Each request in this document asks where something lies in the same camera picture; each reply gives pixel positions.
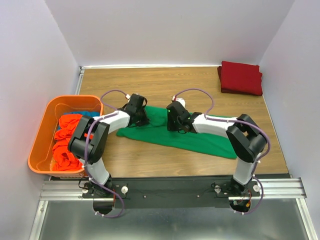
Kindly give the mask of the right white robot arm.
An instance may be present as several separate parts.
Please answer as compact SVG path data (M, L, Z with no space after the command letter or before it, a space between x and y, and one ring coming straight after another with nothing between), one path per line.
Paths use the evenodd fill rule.
M189 113L179 101L170 103L166 110L168 131L211 134L229 140L237 159L229 190L236 196L247 192L259 157L268 144L267 136L250 116L210 117L200 112Z

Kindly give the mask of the green t shirt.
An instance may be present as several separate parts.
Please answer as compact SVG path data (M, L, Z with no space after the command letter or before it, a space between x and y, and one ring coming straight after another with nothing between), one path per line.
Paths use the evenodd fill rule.
M226 159L237 158L227 138L208 133L168 131L167 110L165 108L146 106L145 111L149 118L149 124L121 128L116 132L116 136Z

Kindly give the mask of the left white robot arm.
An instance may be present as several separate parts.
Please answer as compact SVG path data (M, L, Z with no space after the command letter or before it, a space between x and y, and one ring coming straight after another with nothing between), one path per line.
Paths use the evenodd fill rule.
M141 127L149 124L145 107L148 100L136 93L126 95L127 103L115 108L112 113L80 118L68 143L68 150L82 163L93 191L101 198L112 190L111 174L106 170L103 153L110 133L127 127Z

